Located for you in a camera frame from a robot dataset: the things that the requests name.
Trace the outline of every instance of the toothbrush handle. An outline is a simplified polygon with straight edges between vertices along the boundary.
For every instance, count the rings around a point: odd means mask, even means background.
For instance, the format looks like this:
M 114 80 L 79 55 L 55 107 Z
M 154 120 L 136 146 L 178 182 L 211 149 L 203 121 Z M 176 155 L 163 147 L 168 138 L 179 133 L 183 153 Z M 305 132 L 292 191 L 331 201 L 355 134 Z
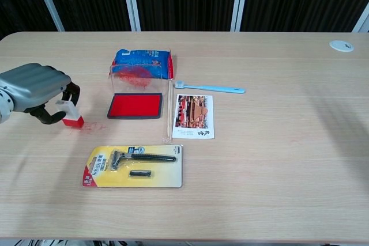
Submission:
M 226 86 L 198 86 L 197 89 L 211 90 L 213 92 L 244 93 L 244 89 L 228 88 Z

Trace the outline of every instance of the wooden table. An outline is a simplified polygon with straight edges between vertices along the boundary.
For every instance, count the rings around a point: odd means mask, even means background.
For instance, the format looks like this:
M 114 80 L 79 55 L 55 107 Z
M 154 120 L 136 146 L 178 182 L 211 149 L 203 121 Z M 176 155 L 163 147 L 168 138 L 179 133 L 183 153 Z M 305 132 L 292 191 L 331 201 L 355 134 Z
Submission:
M 356 49 L 338 52 L 334 39 Z M 95 146 L 161 144 L 165 119 L 106 118 L 120 48 L 170 48 L 177 80 L 247 88 L 210 92 L 215 139 L 174 140 L 180 189 L 81 185 Z M 23 32 L 0 42 L 0 72 L 30 62 L 81 87 L 86 125 L 12 113 L 0 126 L 0 237 L 369 242 L 368 34 Z

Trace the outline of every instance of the yellow packaging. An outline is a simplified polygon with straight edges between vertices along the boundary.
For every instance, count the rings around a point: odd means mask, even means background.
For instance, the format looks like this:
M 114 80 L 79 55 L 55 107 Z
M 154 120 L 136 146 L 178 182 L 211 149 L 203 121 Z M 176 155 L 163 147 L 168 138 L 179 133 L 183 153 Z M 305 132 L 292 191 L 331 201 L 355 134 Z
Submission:
M 112 166 L 114 151 L 175 157 L 172 162 L 123 158 Z M 130 176 L 130 172 L 149 172 L 149 176 Z M 181 145 L 99 146 L 89 156 L 83 174 L 84 187 L 181 187 Z

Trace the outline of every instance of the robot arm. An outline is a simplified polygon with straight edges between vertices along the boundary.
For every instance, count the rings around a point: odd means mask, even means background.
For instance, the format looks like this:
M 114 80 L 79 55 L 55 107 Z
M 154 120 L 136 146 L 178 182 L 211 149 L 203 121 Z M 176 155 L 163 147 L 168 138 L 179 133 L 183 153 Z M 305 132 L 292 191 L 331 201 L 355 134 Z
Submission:
M 53 124 L 65 117 L 65 112 L 50 115 L 45 103 L 63 93 L 62 100 L 77 104 L 80 87 L 70 77 L 51 66 L 29 63 L 0 74 L 0 123 L 11 112 L 25 112 L 44 124 Z

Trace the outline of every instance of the blue toothbrush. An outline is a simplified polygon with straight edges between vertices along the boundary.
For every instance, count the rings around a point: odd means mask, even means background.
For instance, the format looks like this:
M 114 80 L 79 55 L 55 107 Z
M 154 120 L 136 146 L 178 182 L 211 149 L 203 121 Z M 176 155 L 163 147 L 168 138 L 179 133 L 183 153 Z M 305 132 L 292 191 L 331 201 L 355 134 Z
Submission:
M 244 93 L 244 89 L 239 88 L 228 88 L 226 86 L 189 86 L 183 81 L 176 81 L 174 87 L 176 89 L 202 89 L 211 90 L 213 92 L 230 92 L 230 93 Z

